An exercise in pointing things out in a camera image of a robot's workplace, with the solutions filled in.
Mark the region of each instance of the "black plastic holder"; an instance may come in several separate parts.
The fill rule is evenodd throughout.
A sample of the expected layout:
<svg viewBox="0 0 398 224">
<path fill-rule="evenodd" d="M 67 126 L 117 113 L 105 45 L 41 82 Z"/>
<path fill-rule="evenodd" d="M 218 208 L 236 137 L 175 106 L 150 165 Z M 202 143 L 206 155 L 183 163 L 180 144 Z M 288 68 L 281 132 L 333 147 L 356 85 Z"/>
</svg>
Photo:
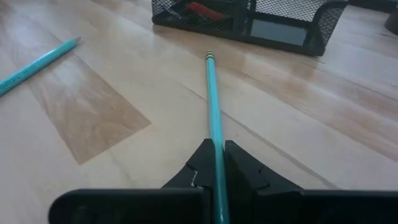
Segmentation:
<svg viewBox="0 0 398 224">
<path fill-rule="evenodd" d="M 398 5 L 396 5 L 396 8 L 391 12 L 391 15 L 384 23 L 384 27 L 393 34 L 398 35 Z"/>
<path fill-rule="evenodd" d="M 205 139 L 161 189 L 68 192 L 54 201 L 50 224 L 213 223 L 215 147 Z M 398 192 L 305 190 L 225 142 L 231 224 L 398 223 Z"/>
<path fill-rule="evenodd" d="M 152 0 L 152 21 L 322 56 L 346 5 L 342 0 Z"/>
</svg>

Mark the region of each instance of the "wood grain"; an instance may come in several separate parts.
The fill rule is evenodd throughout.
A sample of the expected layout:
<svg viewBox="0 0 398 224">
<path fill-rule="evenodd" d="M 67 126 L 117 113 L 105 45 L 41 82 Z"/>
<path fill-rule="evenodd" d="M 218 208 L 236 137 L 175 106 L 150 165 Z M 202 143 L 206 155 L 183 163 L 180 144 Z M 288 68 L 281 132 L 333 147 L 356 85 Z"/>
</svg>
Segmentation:
<svg viewBox="0 0 398 224">
<path fill-rule="evenodd" d="M 165 184 L 208 137 L 209 49 L 225 139 L 306 189 L 398 190 L 398 38 L 382 26 L 387 14 L 347 7 L 325 55 L 310 58 L 153 26 L 148 0 L 0 2 L 0 76 L 83 37 L 0 98 L 2 189 L 22 192 L 4 196 L 4 223 L 43 223 L 47 202 L 74 187 Z"/>
<path fill-rule="evenodd" d="M 17 67 L 61 44 L 4 4 L 0 13 L 1 42 Z M 150 124 L 71 52 L 36 74 L 29 87 L 79 164 Z"/>
</svg>

